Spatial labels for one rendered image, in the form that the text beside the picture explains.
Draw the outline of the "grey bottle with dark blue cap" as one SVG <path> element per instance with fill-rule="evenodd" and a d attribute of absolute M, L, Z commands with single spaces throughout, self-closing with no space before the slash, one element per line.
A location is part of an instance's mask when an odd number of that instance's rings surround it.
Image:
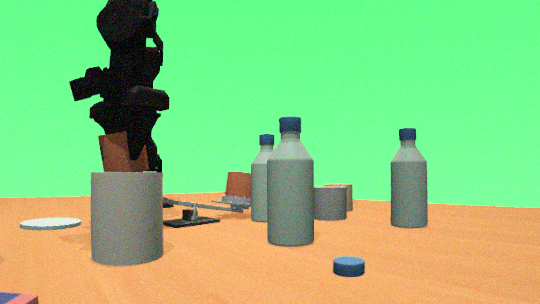
<path fill-rule="evenodd" d="M 267 160 L 267 240 L 277 246 L 314 241 L 314 159 L 301 132 L 301 117 L 280 117 L 281 140 Z"/>
<path fill-rule="evenodd" d="M 423 228 L 428 225 L 428 162 L 416 147 L 416 128 L 399 129 L 399 140 L 401 146 L 390 163 L 390 224 Z"/>
<path fill-rule="evenodd" d="M 251 220 L 267 222 L 267 160 L 275 145 L 275 135 L 259 135 L 260 151 L 251 163 Z"/>

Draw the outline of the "brown cup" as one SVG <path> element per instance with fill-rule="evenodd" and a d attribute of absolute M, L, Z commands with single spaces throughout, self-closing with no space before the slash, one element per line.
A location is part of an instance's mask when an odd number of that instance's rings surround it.
<path fill-rule="evenodd" d="M 138 160 L 130 160 L 127 133 L 98 135 L 103 172 L 147 171 L 147 151 L 144 145 Z"/>
<path fill-rule="evenodd" d="M 251 173 L 227 172 L 224 196 L 251 199 Z"/>

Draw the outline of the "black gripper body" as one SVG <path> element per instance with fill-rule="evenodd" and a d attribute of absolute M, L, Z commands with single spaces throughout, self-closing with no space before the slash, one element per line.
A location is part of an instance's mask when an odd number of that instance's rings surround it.
<path fill-rule="evenodd" d="M 89 119 L 108 118 L 122 120 L 117 111 L 123 109 L 157 112 L 169 109 L 169 96 L 163 89 L 144 87 L 144 78 L 149 77 L 149 70 L 140 61 L 132 59 L 114 59 L 109 62 L 115 64 L 119 71 L 121 95 L 110 95 L 110 91 L 103 94 L 103 101 L 97 102 L 89 110 Z"/>

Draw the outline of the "blue short cylinder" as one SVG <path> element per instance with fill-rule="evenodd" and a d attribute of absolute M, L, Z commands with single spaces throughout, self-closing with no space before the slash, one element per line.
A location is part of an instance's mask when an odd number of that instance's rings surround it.
<path fill-rule="evenodd" d="M 336 257 L 332 265 L 333 273 L 341 277 L 359 277 L 365 274 L 365 261 L 360 257 Z"/>

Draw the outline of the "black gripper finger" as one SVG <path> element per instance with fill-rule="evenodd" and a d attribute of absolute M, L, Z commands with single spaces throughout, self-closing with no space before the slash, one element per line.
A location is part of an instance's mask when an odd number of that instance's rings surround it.
<path fill-rule="evenodd" d="M 105 134 L 126 132 L 126 123 L 123 120 L 97 118 L 94 122 L 103 128 Z"/>
<path fill-rule="evenodd" d="M 126 123 L 126 133 L 130 160 L 138 160 L 139 155 L 161 113 L 123 109 L 117 111 Z"/>

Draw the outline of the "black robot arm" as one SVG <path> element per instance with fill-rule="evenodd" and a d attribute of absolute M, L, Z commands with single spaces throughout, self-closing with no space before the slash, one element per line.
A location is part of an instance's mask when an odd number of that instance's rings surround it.
<path fill-rule="evenodd" d="M 144 87 L 153 88 L 153 81 L 163 66 L 164 43 L 156 33 L 156 21 L 159 8 L 153 0 L 108 0 L 96 18 L 100 35 L 110 49 L 109 62 L 114 59 L 132 59 L 142 62 L 149 70 L 149 77 L 144 78 Z M 146 47 L 146 38 L 153 38 L 157 47 Z M 110 91 L 110 95 L 121 95 L 119 71 L 112 64 L 107 67 L 86 69 L 85 76 L 70 81 L 70 88 L 75 101 L 89 99 L 92 96 Z M 118 93 L 118 95 L 116 94 Z M 157 144 L 152 138 L 152 131 L 145 143 L 147 151 L 147 172 L 162 172 L 162 160 L 157 154 Z"/>

